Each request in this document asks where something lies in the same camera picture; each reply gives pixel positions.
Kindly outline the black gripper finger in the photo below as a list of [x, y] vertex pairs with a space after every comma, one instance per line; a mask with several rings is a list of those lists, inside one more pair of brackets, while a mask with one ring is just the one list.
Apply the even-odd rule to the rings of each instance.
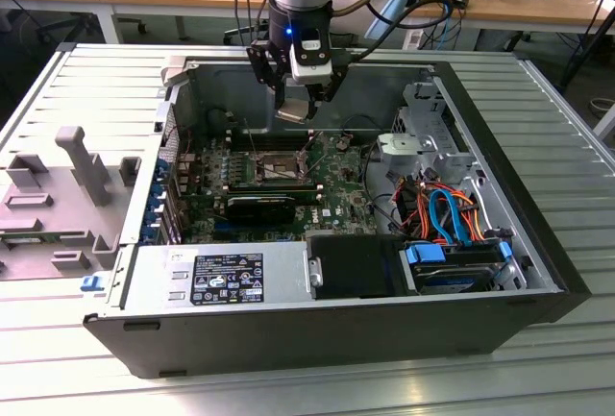
[[307, 119], [313, 119], [316, 115], [318, 108], [323, 102], [330, 102], [335, 96], [336, 92], [341, 87], [346, 75], [348, 73], [347, 66], [334, 66], [332, 68], [331, 80], [327, 85], [323, 84], [311, 84], [307, 85], [308, 94], [308, 108]]
[[274, 109], [284, 103], [285, 75], [288, 73], [288, 55], [270, 40], [254, 40], [246, 49], [250, 64], [259, 83], [274, 93]]

